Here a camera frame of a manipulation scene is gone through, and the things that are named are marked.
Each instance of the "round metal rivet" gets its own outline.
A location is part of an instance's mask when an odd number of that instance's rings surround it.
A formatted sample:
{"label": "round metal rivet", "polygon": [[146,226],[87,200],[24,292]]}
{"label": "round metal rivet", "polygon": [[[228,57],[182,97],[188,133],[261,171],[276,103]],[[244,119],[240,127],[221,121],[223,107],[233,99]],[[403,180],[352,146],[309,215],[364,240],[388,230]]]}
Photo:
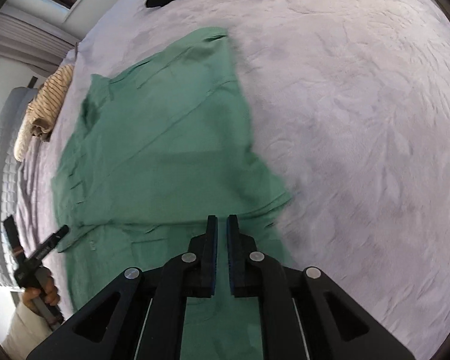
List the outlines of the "round metal rivet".
{"label": "round metal rivet", "polygon": [[307,268],[305,273],[307,274],[307,276],[310,279],[318,279],[322,275],[322,272],[320,271],[320,269],[315,268],[314,266],[311,266],[310,268]]}
{"label": "round metal rivet", "polygon": [[252,253],[250,253],[250,259],[252,261],[256,261],[256,262],[260,262],[263,261],[265,258],[265,255],[261,252],[261,251],[253,251]]}
{"label": "round metal rivet", "polygon": [[137,268],[128,268],[125,271],[125,277],[127,279],[136,279],[136,278],[138,278],[139,274],[140,274],[140,272]]}
{"label": "round metal rivet", "polygon": [[182,261],[184,263],[192,263],[197,259],[197,256],[195,256],[195,253],[184,253],[182,255]]}

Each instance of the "quilted gray cushion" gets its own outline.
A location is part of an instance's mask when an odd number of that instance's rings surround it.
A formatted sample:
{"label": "quilted gray cushion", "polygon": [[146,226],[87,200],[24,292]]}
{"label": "quilted gray cushion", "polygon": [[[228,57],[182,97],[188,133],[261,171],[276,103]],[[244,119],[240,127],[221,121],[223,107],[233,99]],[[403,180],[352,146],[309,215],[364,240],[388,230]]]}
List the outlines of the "quilted gray cushion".
{"label": "quilted gray cushion", "polygon": [[13,279],[15,261],[3,230],[2,221],[15,213],[17,206],[17,173],[20,163],[13,156],[13,146],[25,115],[27,104],[36,89],[15,88],[0,114],[0,285],[16,287]]}

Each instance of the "curtain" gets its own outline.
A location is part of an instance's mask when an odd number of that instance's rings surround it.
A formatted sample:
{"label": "curtain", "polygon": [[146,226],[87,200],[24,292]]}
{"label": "curtain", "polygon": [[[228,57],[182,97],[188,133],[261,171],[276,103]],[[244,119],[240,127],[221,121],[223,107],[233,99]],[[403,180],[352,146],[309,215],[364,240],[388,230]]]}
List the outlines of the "curtain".
{"label": "curtain", "polygon": [[53,74],[79,40],[43,20],[6,6],[0,10],[0,56],[27,64],[35,73]]}

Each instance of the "green fabric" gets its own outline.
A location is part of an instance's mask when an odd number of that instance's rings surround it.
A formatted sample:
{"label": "green fabric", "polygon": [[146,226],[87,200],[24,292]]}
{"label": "green fabric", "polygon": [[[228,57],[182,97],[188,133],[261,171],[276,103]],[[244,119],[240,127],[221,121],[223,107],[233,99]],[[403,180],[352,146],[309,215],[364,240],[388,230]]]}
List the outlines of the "green fabric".
{"label": "green fabric", "polygon": [[[127,267],[185,252],[208,215],[237,214],[260,250],[285,261],[273,222],[289,195],[251,145],[222,28],[194,31],[114,79],[93,76],[52,186],[58,224],[71,228],[60,251],[74,307]],[[257,301],[230,296],[219,228],[216,295],[189,300],[181,358],[260,359]]]}

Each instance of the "shirt sleeve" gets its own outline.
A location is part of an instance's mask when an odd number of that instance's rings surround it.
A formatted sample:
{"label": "shirt sleeve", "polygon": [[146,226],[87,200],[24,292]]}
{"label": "shirt sleeve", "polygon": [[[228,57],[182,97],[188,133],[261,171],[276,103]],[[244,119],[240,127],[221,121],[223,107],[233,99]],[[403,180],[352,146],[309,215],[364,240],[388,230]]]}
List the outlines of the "shirt sleeve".
{"label": "shirt sleeve", "polygon": [[19,303],[8,335],[3,342],[3,349],[11,360],[25,360],[29,353],[45,340],[52,331],[44,318]]}

